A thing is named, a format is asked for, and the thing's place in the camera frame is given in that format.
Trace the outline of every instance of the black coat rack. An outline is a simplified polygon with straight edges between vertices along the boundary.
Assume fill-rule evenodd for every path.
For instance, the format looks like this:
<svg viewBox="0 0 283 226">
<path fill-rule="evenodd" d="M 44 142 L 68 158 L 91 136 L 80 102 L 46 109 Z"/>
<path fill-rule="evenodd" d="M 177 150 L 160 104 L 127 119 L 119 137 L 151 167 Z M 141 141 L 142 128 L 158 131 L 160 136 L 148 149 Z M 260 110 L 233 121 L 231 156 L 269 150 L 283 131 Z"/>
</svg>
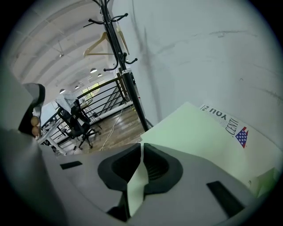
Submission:
<svg viewBox="0 0 283 226">
<path fill-rule="evenodd" d="M 129 96 L 133 101 L 133 104 L 134 104 L 135 109 L 138 113 L 138 116 L 141 120 L 141 124 L 142 124 L 144 130 L 148 131 L 149 128 L 148 128 L 148 125 L 146 123 L 145 115 L 143 114 L 141 104 L 140 104 L 139 99 L 137 97 L 136 91 L 134 90 L 134 84 L 133 84 L 131 75 L 127 71 L 127 68 L 126 68 L 126 65 L 125 65 L 125 64 L 132 64 L 135 61 L 137 61 L 138 59 L 135 58 L 132 62 L 126 61 L 127 53 L 122 52 L 120 43 L 118 41 L 115 29 L 114 29 L 113 24 L 112 24 L 113 22 L 119 21 L 122 18 L 128 16 L 128 14 L 125 13 L 124 15 L 115 16 L 115 17 L 111 18 L 110 15 L 109 15 L 109 12 L 108 12 L 108 8 L 107 8 L 108 2 L 110 0 L 104 0 L 104 1 L 99 0 L 99 2 L 97 0 L 93 0 L 93 1 L 96 4 L 99 5 L 103 21 L 95 21 L 93 19 L 89 19 L 88 21 L 91 22 L 91 23 L 86 25 L 86 26 L 92 25 L 94 23 L 104 25 L 105 31 L 107 33 L 111 48 L 113 50 L 113 53 L 114 53 L 114 56 L 115 56 L 115 59 L 116 59 L 115 67 L 114 68 L 105 68 L 104 71 L 106 72 L 106 71 L 115 70 L 118 67 L 118 63 L 120 64 L 120 67 L 121 67 L 121 70 L 122 70 L 122 76 L 124 78 L 125 85 L 127 87 Z"/>
</svg>

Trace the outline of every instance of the hand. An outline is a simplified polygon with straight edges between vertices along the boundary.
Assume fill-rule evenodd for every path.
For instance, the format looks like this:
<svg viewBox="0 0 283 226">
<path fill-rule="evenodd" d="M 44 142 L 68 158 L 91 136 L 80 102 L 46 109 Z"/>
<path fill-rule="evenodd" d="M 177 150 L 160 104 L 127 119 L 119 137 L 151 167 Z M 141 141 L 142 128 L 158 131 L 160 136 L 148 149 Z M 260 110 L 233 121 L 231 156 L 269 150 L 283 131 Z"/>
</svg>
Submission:
<svg viewBox="0 0 283 226">
<path fill-rule="evenodd" d="M 31 133 L 35 137 L 37 137 L 39 135 L 39 133 L 40 133 L 38 124 L 39 124 L 39 118 L 36 117 L 36 116 L 33 116 L 31 118 L 31 125 L 33 126 L 32 130 L 31 130 Z"/>
</svg>

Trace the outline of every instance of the office chair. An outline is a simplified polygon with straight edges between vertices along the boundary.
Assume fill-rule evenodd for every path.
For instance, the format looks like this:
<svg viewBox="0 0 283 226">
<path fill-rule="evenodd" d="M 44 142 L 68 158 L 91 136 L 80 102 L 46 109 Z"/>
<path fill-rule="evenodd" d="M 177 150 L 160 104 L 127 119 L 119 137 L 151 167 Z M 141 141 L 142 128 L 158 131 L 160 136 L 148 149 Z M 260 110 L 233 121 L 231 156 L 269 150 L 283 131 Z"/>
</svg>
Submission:
<svg viewBox="0 0 283 226">
<path fill-rule="evenodd" d="M 90 128 L 90 122 L 91 120 L 87 116 L 87 114 L 80 108 L 80 103 L 79 100 L 76 100 L 74 102 L 74 106 L 71 108 L 71 114 L 63 109 L 59 104 L 58 104 L 58 115 L 63 121 L 69 126 L 71 129 L 71 132 L 67 132 L 66 129 L 62 130 L 62 133 L 67 134 L 68 137 L 71 139 L 75 139 L 76 137 L 79 137 L 83 135 L 83 139 L 79 145 L 79 148 L 81 149 L 81 145 L 83 142 L 86 140 L 89 147 L 92 148 L 92 145 L 89 142 L 89 137 L 91 135 L 94 135 L 96 133 L 101 134 L 100 132 L 95 131 L 94 129 Z M 82 120 L 84 124 L 80 124 L 78 119 Z"/>
</svg>

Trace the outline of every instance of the white ceiling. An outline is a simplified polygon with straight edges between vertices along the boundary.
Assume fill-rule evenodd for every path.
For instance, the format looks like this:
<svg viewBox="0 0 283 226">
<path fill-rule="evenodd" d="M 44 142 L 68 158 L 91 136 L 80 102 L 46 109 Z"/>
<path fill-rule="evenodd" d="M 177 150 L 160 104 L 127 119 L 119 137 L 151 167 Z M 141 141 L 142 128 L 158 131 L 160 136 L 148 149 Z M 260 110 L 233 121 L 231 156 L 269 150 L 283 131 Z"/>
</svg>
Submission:
<svg viewBox="0 0 283 226">
<path fill-rule="evenodd" d="M 88 19 L 101 20 L 100 9 L 92 0 L 40 0 L 22 17 L 11 32 L 3 50 L 4 58 L 22 83 L 41 83 L 46 101 L 53 100 L 61 88 L 74 91 L 82 79 L 113 66 L 110 55 L 83 58 L 84 51 L 100 39 L 103 25 L 91 25 Z M 62 47 L 64 56 L 59 57 Z M 104 41 L 96 53 L 112 53 Z M 91 68 L 98 71 L 90 74 Z"/>
</svg>

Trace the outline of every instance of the logo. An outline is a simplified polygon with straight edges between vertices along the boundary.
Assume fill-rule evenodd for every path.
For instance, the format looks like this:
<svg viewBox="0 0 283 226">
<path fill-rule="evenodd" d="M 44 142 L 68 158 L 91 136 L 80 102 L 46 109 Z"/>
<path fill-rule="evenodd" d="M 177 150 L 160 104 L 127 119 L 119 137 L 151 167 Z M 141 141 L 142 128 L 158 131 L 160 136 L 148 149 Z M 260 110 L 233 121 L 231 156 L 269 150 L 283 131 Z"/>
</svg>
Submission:
<svg viewBox="0 0 283 226">
<path fill-rule="evenodd" d="M 245 131 L 247 128 L 244 127 L 240 132 L 238 132 L 238 134 L 236 135 L 236 139 L 240 142 L 241 146 L 243 148 L 245 148 L 246 146 L 246 142 L 247 142 L 247 138 L 248 138 L 248 132 L 249 131 Z"/>
</svg>

